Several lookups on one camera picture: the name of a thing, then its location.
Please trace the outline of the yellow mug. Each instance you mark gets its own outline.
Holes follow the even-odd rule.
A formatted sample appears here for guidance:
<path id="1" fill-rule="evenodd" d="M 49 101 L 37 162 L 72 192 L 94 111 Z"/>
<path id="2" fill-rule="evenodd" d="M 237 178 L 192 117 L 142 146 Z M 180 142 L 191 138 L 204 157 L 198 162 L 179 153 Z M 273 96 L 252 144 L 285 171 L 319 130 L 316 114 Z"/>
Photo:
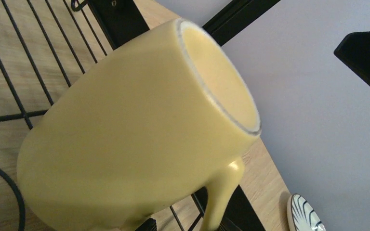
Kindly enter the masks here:
<path id="1" fill-rule="evenodd" d="M 260 133 L 235 66 L 177 18 L 112 51 L 59 98 L 22 143 L 17 182 L 57 231 L 133 231 L 206 187 L 201 229 L 214 231 Z"/>

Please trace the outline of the black wire dish rack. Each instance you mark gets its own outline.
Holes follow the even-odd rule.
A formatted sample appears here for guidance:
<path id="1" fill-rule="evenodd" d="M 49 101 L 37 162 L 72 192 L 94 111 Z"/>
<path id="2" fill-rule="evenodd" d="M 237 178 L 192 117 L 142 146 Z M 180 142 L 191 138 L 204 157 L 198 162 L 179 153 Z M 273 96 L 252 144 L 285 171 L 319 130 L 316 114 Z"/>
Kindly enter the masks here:
<path id="1" fill-rule="evenodd" d="M 56 231 L 26 204 L 17 182 L 20 147 L 33 127 L 59 98 L 113 49 L 69 16 L 71 9 L 53 1 L 0 0 L 0 231 Z"/>

